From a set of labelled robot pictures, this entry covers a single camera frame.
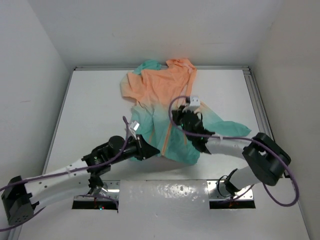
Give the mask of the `orange and teal jacket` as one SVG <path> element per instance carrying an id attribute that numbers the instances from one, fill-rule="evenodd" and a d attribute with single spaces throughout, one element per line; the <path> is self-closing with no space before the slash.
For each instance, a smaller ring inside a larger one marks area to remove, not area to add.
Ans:
<path id="1" fill-rule="evenodd" d="M 120 82 L 121 95 L 135 102 L 131 108 L 131 120 L 140 126 L 137 134 L 167 159 L 194 165 L 200 153 L 180 130 L 172 126 L 169 106 L 176 109 L 184 104 L 178 96 L 190 96 L 196 80 L 197 69 L 187 59 L 170 59 L 167 68 L 155 60 L 143 62 L 128 72 Z"/>

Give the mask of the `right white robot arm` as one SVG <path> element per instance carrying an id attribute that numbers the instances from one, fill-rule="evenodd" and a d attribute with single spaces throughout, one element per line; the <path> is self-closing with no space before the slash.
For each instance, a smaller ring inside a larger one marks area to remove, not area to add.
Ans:
<path id="1" fill-rule="evenodd" d="M 233 199 L 243 188 L 258 183 L 275 186 L 292 161 L 265 133 L 259 132 L 253 138 L 218 137 L 204 127 L 202 119 L 188 106 L 182 105 L 170 113 L 174 124 L 182 128 L 197 151 L 247 162 L 246 167 L 234 169 L 217 182 L 215 191 L 221 198 Z"/>

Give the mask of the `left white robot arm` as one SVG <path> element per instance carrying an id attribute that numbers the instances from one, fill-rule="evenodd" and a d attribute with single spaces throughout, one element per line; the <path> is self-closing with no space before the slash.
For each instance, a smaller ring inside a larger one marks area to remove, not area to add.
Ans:
<path id="1" fill-rule="evenodd" d="M 31 178 L 15 176 L 0 189 L 7 223 L 12 229 L 51 204 L 102 188 L 101 175 L 113 164 L 130 158 L 143 161 L 159 153 L 140 134 L 126 139 L 116 135 L 66 167 Z"/>

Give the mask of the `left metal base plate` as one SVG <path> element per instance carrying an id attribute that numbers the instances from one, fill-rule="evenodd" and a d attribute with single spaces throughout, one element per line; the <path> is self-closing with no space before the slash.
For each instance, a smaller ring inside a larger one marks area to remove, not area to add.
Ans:
<path id="1" fill-rule="evenodd" d="M 102 187 L 96 187 L 85 195 L 75 196 L 73 210 L 118 210 L 120 197 L 120 182 L 118 180 L 103 182 Z"/>

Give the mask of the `metal base plate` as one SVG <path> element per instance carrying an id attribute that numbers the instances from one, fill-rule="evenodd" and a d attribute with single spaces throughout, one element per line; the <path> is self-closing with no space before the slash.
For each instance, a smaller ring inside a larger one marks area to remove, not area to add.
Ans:
<path id="1" fill-rule="evenodd" d="M 75 196 L 73 210 L 118 210 L 120 197 L 120 182 L 118 180 L 103 182 L 102 187 L 96 187 L 85 195 Z"/>
<path id="2" fill-rule="evenodd" d="M 211 210 L 238 210 L 255 209 L 255 200 L 253 186 L 246 186 L 238 191 L 235 196 L 229 193 L 219 193 L 217 187 L 222 185 L 223 180 L 207 180 L 207 192 L 209 199 L 209 208 Z"/>

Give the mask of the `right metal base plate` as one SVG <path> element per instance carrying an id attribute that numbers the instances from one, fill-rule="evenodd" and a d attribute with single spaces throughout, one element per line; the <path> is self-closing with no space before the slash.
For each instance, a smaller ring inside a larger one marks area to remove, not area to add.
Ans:
<path id="1" fill-rule="evenodd" d="M 209 199 L 209 208 L 211 210 L 238 210 L 255 209 L 255 200 L 253 186 L 246 186 L 238 191 L 235 196 L 229 193 L 219 193 L 217 187 L 222 185 L 223 180 L 207 180 L 207 192 Z"/>

